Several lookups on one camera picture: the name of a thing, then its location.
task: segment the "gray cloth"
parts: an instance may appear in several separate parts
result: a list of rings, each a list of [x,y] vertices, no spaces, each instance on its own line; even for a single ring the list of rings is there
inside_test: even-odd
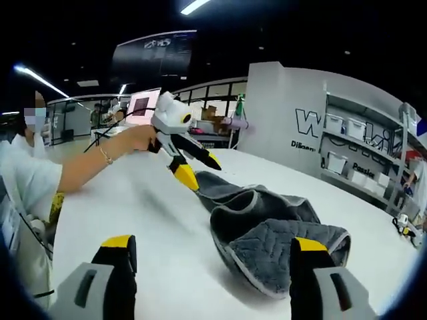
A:
[[[262,293],[276,299],[288,294],[294,237],[320,242],[337,266],[346,264],[350,235],[320,224],[307,199],[278,195],[262,185],[238,187],[206,171],[195,176],[196,194],[211,212],[213,240],[225,264]]]

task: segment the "cable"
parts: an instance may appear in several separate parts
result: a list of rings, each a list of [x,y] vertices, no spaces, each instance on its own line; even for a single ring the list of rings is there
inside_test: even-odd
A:
[[[144,108],[143,110],[151,110],[151,111],[155,111],[155,108]],[[131,113],[128,113],[127,115],[125,115],[123,117],[122,120],[120,120],[119,122],[114,123],[113,125],[111,125],[106,131],[103,132],[103,134],[107,134],[108,131],[110,131],[111,129],[113,129],[115,127],[115,125],[117,125],[118,123],[122,122],[124,119],[126,119],[128,116],[134,114],[135,112],[139,112],[141,110],[133,110]],[[89,150],[95,143],[97,143],[100,139],[102,138],[102,136],[99,136],[98,138],[96,138],[87,148],[83,153],[86,153],[87,150]]]
[[[35,237],[35,239],[37,240],[38,243],[40,243],[40,245],[46,249],[47,252],[49,252],[50,254],[53,254],[52,250],[50,250],[43,242],[42,240],[39,238],[39,236],[34,232],[33,228],[28,224],[27,220],[25,220],[25,218],[22,216],[21,213],[19,213],[19,215],[21,216],[22,220],[24,221],[25,225],[28,227],[28,229],[31,231],[31,233],[33,234],[33,236]]]
[[[47,297],[48,295],[52,295],[55,292],[55,290],[50,290],[48,292],[43,292],[43,293],[38,293],[36,295],[34,295],[34,299],[38,299],[38,298],[43,298],[43,297]]]

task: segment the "office floor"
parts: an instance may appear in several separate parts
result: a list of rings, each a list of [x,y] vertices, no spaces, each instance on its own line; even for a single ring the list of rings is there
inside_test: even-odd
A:
[[[62,163],[67,158],[83,153],[89,146],[90,137],[76,138],[74,141],[46,148],[47,156],[55,163]]]

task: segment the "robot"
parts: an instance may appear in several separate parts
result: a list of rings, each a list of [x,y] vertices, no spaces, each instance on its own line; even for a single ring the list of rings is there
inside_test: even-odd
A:
[[[174,100],[170,92],[165,92],[160,96],[151,124],[155,128],[156,142],[148,149],[153,153],[158,153],[163,149],[173,159],[169,165],[176,179],[193,191],[199,189],[194,172],[181,154],[181,149],[190,159],[196,158],[208,167],[221,170],[219,161],[215,155],[210,153],[198,141],[191,138],[188,133],[191,123],[191,109],[185,103]]]

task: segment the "white shirt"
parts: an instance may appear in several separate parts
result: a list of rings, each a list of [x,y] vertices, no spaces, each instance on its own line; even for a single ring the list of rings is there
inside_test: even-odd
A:
[[[0,174],[10,200],[18,212],[49,219],[52,198],[61,180],[62,165],[31,157],[28,152],[0,142]],[[17,264],[23,284],[32,294],[46,292],[50,286],[51,263],[44,248],[21,221]],[[38,299],[44,307],[49,299]]]
[[[34,133],[34,147],[28,144],[25,137],[18,134],[16,134],[16,136],[13,138],[12,146],[24,150],[32,157],[39,158],[39,159],[47,158],[45,144],[43,142],[43,138],[40,135],[40,133]]]
[[[424,210],[427,208],[427,163],[423,160],[419,161],[414,170],[416,176],[414,202],[420,208],[420,215],[423,216]]]

